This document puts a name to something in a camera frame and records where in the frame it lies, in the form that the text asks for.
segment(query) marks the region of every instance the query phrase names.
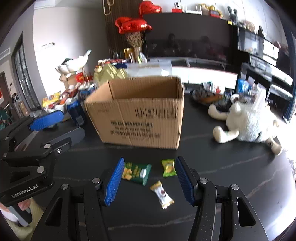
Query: television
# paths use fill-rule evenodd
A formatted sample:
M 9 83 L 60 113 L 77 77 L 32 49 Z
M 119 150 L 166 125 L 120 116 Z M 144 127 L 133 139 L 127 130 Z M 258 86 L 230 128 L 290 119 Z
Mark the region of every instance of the television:
M 152 30 L 145 31 L 147 58 L 184 57 L 229 63 L 233 26 L 219 18 L 191 13 L 144 15 Z

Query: metal screw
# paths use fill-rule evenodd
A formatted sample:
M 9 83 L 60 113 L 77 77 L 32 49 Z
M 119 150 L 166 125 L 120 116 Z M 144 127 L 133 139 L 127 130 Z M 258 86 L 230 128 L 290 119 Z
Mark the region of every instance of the metal screw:
M 50 145 L 49 143 L 47 143 L 47 144 L 44 145 L 44 148 L 45 148 L 45 149 L 48 149 L 48 148 L 50 148 L 50 147 L 51 147 L 51 145 Z
M 61 189 L 66 190 L 68 187 L 69 187 L 69 185 L 65 183 L 61 186 Z
M 232 188 L 233 190 L 238 190 L 238 189 L 239 189 L 239 186 L 236 185 L 236 184 L 232 184 L 232 185 L 231 185 L 231 188 Z
M 101 182 L 101 179 L 99 179 L 98 177 L 94 178 L 92 180 L 93 183 L 100 183 Z
M 45 171 L 44 166 L 40 166 L 40 167 L 37 168 L 37 172 L 38 172 L 39 174 L 43 173 L 44 171 Z
M 202 178 L 200 179 L 200 183 L 202 183 L 202 184 L 207 184 L 207 179 L 202 177 Z

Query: blue gripper pad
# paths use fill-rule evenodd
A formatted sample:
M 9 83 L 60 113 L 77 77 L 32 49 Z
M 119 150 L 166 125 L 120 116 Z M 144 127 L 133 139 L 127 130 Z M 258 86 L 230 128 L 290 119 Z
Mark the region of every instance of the blue gripper pad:
M 121 157 L 106 187 L 104 202 L 107 206 L 114 201 L 115 195 L 124 171 L 124 159 Z
M 175 170 L 176 170 L 179 182 L 181 184 L 186 201 L 188 201 L 190 205 L 193 205 L 195 201 L 195 198 L 193 196 L 194 187 L 192 186 L 189 180 L 189 177 L 187 176 L 185 169 L 181 161 L 179 160 L 179 158 L 175 160 Z
M 64 113 L 60 110 L 57 110 L 53 113 L 49 113 L 47 115 L 43 115 L 33 120 L 30 128 L 32 131 L 40 131 L 44 128 L 47 128 L 51 125 L 54 125 L 64 118 Z

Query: wooden slat panel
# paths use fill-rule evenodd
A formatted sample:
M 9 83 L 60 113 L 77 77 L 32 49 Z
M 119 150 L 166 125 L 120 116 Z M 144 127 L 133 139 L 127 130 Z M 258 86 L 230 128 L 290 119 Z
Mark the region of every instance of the wooden slat panel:
M 105 1 L 106 13 L 108 13 L 107 0 Z M 105 16 L 106 21 L 106 33 L 109 44 L 110 57 L 113 57 L 113 53 L 130 47 L 127 43 L 125 36 L 119 34 L 118 27 L 115 26 L 115 20 L 119 17 L 139 17 L 139 5 L 143 0 L 114 0 L 114 5 L 111 6 L 111 14 Z

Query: red foil balloon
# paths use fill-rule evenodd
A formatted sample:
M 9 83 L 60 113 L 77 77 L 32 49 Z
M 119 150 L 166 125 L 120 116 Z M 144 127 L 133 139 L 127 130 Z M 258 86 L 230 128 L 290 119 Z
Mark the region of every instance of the red foil balloon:
M 115 20 L 115 25 L 118 27 L 120 34 L 141 32 L 147 29 L 152 30 L 152 27 L 141 18 L 119 17 Z
M 141 18 L 148 13 L 161 13 L 163 9 L 161 6 L 154 5 L 151 1 L 144 1 L 140 4 L 139 13 Z

